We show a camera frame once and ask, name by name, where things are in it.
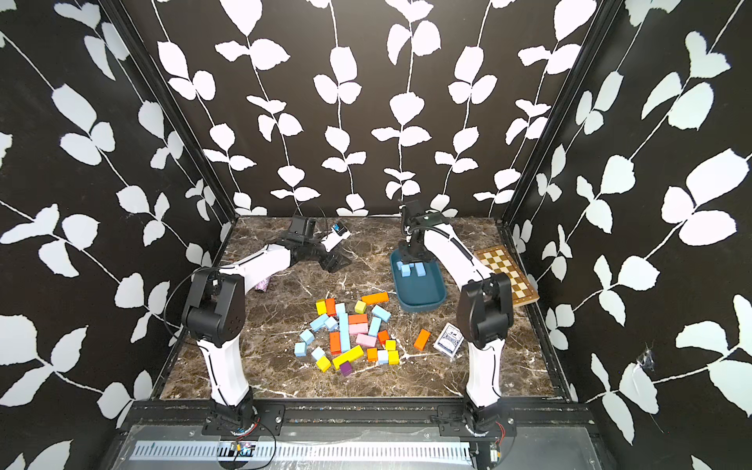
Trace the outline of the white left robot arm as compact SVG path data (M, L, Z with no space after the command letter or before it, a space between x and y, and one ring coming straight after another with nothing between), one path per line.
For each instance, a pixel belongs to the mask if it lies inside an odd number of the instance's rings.
M211 399L217 407L239 411L252 399L240 354L246 295L262 280L299 262L317 262L329 273L348 266L352 261L337 246L350 235L343 221L321 235L315 232L314 219L295 215L288 229L260 250L238 262L193 274L181 323L205 358Z

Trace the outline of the light blue slanted block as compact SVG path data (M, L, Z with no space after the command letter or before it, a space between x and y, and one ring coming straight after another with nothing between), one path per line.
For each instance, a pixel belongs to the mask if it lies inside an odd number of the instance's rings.
M380 332L381 325L382 325L382 319L378 316L374 316L372 318L372 321L370 322L368 335L371 337L377 337Z

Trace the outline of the lone light blue block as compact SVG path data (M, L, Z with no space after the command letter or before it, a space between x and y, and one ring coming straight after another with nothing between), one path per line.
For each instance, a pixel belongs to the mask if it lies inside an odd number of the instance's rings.
M418 277L424 277L426 275L426 268L423 262L416 262L414 264L414 270Z

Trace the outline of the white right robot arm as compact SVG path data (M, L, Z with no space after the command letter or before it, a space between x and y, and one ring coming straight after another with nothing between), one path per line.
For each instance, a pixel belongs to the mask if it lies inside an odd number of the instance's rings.
M468 343L468 420L480 427L501 417L501 360L514 323L511 281L495 273L459 239L448 219L419 201L401 207L406 262L440 262L459 289L456 327Z

